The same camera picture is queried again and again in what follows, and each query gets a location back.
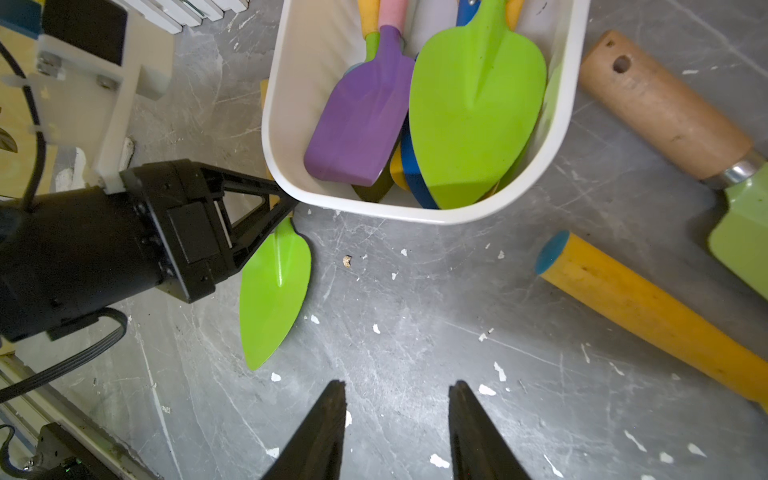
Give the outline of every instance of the purple trowel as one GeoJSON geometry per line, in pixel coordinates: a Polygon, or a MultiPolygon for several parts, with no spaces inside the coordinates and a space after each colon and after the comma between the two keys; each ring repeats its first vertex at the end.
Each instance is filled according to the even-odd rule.
{"type": "Polygon", "coordinates": [[[400,50],[408,0],[381,0],[376,57],[331,92],[304,154],[318,180],[370,187],[392,153],[408,113],[414,60],[400,50]]]}

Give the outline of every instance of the black cable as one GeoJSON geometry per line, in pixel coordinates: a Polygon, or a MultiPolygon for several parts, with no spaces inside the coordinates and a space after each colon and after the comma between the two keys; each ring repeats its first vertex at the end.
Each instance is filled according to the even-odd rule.
{"type": "Polygon", "coordinates": [[[90,362],[97,356],[104,353],[109,347],[117,343],[119,339],[123,338],[123,335],[125,335],[128,330],[128,318],[120,310],[105,307],[91,313],[91,315],[96,315],[97,317],[108,316],[112,319],[115,319],[118,323],[120,323],[120,328],[116,329],[114,332],[110,333],[103,339],[89,346],[87,349],[77,353],[76,355],[61,361],[52,367],[48,367],[42,372],[35,373],[31,377],[23,379],[21,382],[16,382],[13,385],[7,386],[0,390],[0,403],[7,402],[8,400],[17,396],[31,392],[32,390],[37,389],[46,383],[53,382],[65,373],[69,373],[79,366],[90,362]]]}
{"type": "Polygon", "coordinates": [[[5,441],[2,443],[2,446],[0,446],[0,470],[7,473],[13,478],[34,477],[35,473],[30,472],[29,470],[21,470],[20,468],[16,468],[11,463],[11,454],[8,452],[8,446],[11,444],[13,435],[16,434],[16,429],[13,427],[13,425],[9,425],[7,423],[5,423],[4,425],[0,425],[0,429],[3,427],[8,427],[8,430],[11,431],[11,435],[8,435],[8,438],[6,438],[5,441]]]}
{"type": "MultiPolygon", "coordinates": [[[[27,79],[26,75],[24,75],[24,71],[18,65],[16,59],[13,58],[11,52],[8,51],[8,49],[5,47],[5,45],[2,44],[1,41],[0,55],[2,55],[2,57],[8,63],[8,66],[11,67],[11,70],[13,70],[13,73],[17,77],[21,77],[24,80],[27,79]]],[[[32,175],[29,177],[27,189],[24,190],[24,195],[22,195],[22,201],[19,202],[19,208],[21,208],[23,211],[29,212],[31,211],[32,207],[32,199],[35,197],[35,192],[38,191],[38,187],[40,186],[40,179],[43,177],[43,168],[45,167],[45,137],[43,137],[43,133],[40,131],[40,117],[38,116],[38,109],[35,106],[35,98],[32,96],[32,89],[28,84],[25,84],[24,87],[22,87],[22,90],[24,91],[24,98],[26,99],[27,107],[29,108],[29,115],[32,117],[32,123],[37,128],[37,131],[35,132],[35,136],[37,137],[37,154],[35,155],[35,166],[32,168],[32,175]]]]}

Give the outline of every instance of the concrete floor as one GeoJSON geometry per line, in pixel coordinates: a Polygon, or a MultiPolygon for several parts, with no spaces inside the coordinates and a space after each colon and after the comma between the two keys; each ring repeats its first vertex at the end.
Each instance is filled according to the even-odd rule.
{"type": "MultiPolygon", "coordinates": [[[[258,82],[281,5],[252,0],[177,36],[167,95],[134,108],[137,163],[189,157],[263,173],[258,82]]],[[[607,28],[673,72],[697,71],[682,78],[768,151],[763,0],[594,0],[587,46],[607,28]]],[[[235,276],[194,305],[157,290],[125,300],[127,336],[55,386],[167,480],[259,478],[266,451],[284,447],[331,379],[346,381],[352,415],[342,478],[450,478],[429,459],[450,462],[457,379],[498,393],[480,400],[532,478],[555,468],[565,478],[766,478],[764,412],[533,273],[543,243],[571,229],[768,359],[768,303],[703,246],[722,212],[716,194],[579,92],[552,166],[493,217],[430,227],[300,205],[310,289],[258,371],[243,360],[235,276]]],[[[25,341],[20,357],[41,369],[113,328],[103,322],[50,348],[25,341]]]]}

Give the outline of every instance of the green trowel blade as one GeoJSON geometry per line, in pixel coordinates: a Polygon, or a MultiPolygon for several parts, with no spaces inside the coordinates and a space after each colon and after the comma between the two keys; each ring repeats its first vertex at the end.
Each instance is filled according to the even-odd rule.
{"type": "Polygon", "coordinates": [[[710,235],[710,250],[768,300],[768,165],[725,190],[729,212],[710,235]]]}
{"type": "Polygon", "coordinates": [[[243,268],[240,336],[248,368],[258,369],[296,321],[310,282],[310,247],[290,218],[267,237],[243,268]]]}

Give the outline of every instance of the yellow handle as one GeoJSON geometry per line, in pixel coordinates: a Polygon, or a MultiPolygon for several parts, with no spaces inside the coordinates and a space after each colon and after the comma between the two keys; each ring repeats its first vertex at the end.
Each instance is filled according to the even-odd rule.
{"type": "Polygon", "coordinates": [[[524,3],[525,0],[509,0],[507,2],[507,26],[512,31],[518,27],[520,11],[523,9],[524,3]]]}
{"type": "Polygon", "coordinates": [[[555,235],[541,251],[536,273],[643,340],[768,406],[768,363],[576,235],[555,235]]]}
{"type": "Polygon", "coordinates": [[[357,0],[357,8],[360,10],[362,37],[379,31],[379,0],[357,0]]]}

